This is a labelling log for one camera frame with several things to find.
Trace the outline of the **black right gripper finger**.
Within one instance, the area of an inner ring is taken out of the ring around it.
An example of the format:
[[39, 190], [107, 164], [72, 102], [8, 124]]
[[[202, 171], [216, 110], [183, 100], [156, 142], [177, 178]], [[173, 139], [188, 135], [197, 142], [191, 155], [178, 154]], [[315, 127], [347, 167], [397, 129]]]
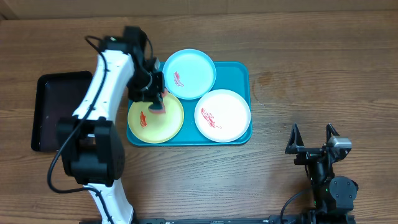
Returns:
[[292, 131], [290, 134], [289, 141], [287, 143], [287, 147], [285, 148], [286, 154], [298, 154], [303, 152], [304, 143], [302, 141], [302, 137], [300, 135], [299, 128], [297, 123], [292, 125]]
[[326, 142], [328, 142], [332, 136], [339, 136], [339, 134], [333, 127], [333, 125], [331, 123], [328, 123], [326, 125]]

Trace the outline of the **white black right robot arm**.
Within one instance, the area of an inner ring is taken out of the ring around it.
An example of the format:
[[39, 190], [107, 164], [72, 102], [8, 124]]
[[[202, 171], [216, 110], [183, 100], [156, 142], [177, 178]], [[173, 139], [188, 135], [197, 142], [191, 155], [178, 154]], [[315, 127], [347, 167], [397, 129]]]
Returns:
[[338, 134], [332, 124], [326, 126], [326, 142], [322, 147], [304, 146], [297, 124], [292, 125], [286, 154], [294, 154], [295, 165], [304, 166], [311, 183], [314, 209], [307, 213], [311, 223], [349, 223], [348, 212], [354, 209], [358, 184], [337, 176], [333, 164], [342, 161], [352, 150], [352, 142]]

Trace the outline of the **yellow plate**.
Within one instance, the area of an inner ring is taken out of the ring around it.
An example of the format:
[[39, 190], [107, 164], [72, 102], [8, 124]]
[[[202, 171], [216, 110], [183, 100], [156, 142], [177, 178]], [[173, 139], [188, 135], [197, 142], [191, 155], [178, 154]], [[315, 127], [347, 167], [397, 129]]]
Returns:
[[158, 144], [172, 139], [180, 131], [185, 116], [180, 100], [168, 93], [163, 103], [165, 113], [161, 114], [149, 111], [151, 103], [132, 103], [127, 122], [136, 138], [146, 143]]

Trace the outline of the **pink green scrub sponge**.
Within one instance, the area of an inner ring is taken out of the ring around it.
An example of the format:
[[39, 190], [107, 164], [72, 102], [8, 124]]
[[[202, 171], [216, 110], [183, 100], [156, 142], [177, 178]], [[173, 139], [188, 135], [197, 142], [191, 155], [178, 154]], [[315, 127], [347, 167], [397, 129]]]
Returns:
[[156, 101], [148, 107], [148, 110], [153, 114], [164, 114], [166, 112], [163, 98], [168, 94], [165, 88], [163, 92], [157, 94]]

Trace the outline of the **light blue plate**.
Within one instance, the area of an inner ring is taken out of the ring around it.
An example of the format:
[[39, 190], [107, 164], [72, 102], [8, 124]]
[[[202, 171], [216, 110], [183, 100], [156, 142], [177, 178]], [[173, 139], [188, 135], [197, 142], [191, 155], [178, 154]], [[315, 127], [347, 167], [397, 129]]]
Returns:
[[164, 63], [163, 74], [168, 91], [183, 100], [194, 100], [208, 93], [216, 81], [212, 59], [196, 49], [183, 49]]

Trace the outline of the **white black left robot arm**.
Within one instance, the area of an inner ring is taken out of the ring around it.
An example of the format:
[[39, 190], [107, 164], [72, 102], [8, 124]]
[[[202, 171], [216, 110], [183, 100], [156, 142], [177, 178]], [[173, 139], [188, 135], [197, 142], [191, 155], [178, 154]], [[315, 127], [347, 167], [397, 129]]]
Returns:
[[150, 40], [140, 27], [127, 26], [122, 36], [98, 41], [92, 46], [98, 63], [86, 95], [73, 114], [57, 124], [60, 149], [49, 167], [47, 184], [52, 191], [64, 193], [52, 183], [53, 169], [61, 159], [66, 175], [80, 185], [67, 193], [88, 191], [101, 223], [138, 223], [121, 182], [125, 150], [115, 119], [125, 90], [130, 100], [165, 111], [164, 75], [156, 57], [145, 58]]

